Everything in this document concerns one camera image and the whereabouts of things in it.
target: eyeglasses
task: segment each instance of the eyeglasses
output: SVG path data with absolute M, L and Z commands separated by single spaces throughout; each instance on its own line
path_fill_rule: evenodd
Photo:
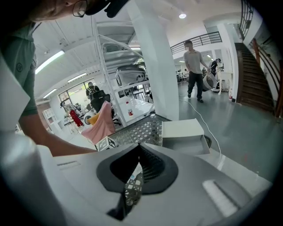
M 73 8 L 73 15 L 75 17 L 83 17 L 88 7 L 88 2 L 86 0 L 81 0 L 75 3 Z

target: green shirt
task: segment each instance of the green shirt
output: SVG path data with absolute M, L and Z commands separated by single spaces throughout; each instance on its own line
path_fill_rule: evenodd
M 37 61 L 32 37 L 33 28 L 34 23 L 6 36 L 0 43 L 6 64 L 31 98 L 22 116 L 37 114 L 34 99 L 34 76 Z

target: pink cloth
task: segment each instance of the pink cloth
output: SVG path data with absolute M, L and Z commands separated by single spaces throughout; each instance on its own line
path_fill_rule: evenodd
M 104 137 L 114 133 L 115 126 L 112 120 L 111 104 L 105 101 L 100 109 L 100 114 L 96 123 L 81 134 L 90 139 L 93 144 L 98 143 Z

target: small bottle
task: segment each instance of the small bottle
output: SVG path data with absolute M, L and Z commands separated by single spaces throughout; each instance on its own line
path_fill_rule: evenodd
M 131 105 L 129 104 L 128 101 L 126 102 L 126 104 L 127 104 L 128 114 L 129 114 L 129 116 L 132 116 L 133 115 L 133 110 L 131 108 Z

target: staircase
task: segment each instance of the staircase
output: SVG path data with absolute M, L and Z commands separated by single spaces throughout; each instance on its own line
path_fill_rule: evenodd
M 243 58 L 243 71 L 239 69 L 239 73 L 243 73 L 239 75 L 239 78 L 243 78 L 243 87 L 237 102 L 274 112 L 272 95 L 261 67 L 243 43 L 235 43 L 235 46 L 238 56 L 238 52 L 241 52 Z

